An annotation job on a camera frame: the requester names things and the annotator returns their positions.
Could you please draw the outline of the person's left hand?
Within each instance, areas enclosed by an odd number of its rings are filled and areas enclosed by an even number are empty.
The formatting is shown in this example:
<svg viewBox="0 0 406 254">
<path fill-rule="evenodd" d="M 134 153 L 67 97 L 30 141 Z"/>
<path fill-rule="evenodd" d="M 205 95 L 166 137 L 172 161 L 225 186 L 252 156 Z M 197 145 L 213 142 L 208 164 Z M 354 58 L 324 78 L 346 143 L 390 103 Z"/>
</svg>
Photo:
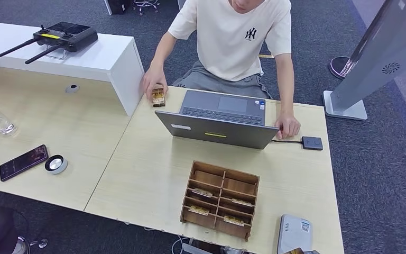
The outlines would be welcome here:
<svg viewBox="0 0 406 254">
<path fill-rule="evenodd" d="M 275 122 L 275 126 L 279 129 L 277 133 L 278 139 L 294 137 L 299 134 L 301 124 L 294 117 L 293 113 L 281 113 Z"/>
</svg>

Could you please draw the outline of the person's right hand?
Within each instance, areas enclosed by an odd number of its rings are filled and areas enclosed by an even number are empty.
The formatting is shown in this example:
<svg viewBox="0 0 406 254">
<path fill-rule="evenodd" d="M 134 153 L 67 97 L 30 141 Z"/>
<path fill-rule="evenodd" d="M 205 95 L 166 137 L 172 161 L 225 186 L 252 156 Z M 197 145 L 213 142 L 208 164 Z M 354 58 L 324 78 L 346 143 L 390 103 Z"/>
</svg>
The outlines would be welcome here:
<svg viewBox="0 0 406 254">
<path fill-rule="evenodd" d="M 149 101 L 153 98 L 154 89 L 162 88 L 163 95 L 166 95 L 168 92 L 168 84 L 165 78 L 163 64 L 157 65 L 152 63 L 142 77 L 140 85 Z"/>
</svg>

